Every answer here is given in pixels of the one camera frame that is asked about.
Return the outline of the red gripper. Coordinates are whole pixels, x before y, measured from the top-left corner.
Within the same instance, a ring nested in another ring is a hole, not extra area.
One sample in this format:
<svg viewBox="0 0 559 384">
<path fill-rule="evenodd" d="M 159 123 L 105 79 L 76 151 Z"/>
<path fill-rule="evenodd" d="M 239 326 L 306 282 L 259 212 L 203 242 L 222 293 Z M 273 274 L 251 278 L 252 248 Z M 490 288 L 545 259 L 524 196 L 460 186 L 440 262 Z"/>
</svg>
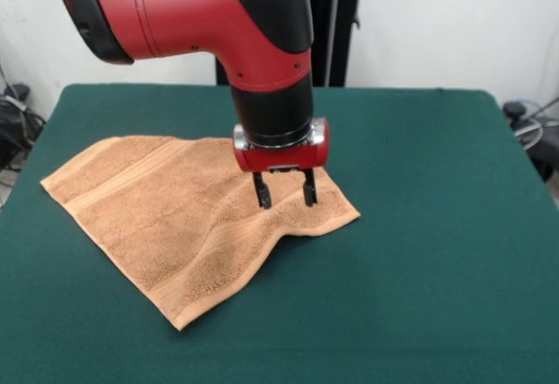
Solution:
<svg viewBox="0 0 559 384">
<path fill-rule="evenodd" d="M 288 147 L 257 147 L 248 141 L 240 124 L 233 130 L 232 144 L 240 169 L 252 174 L 258 203 L 262 209 L 272 207 L 269 188 L 260 172 L 303 170 L 305 181 L 303 195 L 305 204 L 313 207 L 318 203 L 313 168 L 326 165 L 329 156 L 329 124 L 326 118 L 313 118 L 310 130 L 302 141 Z"/>
</svg>

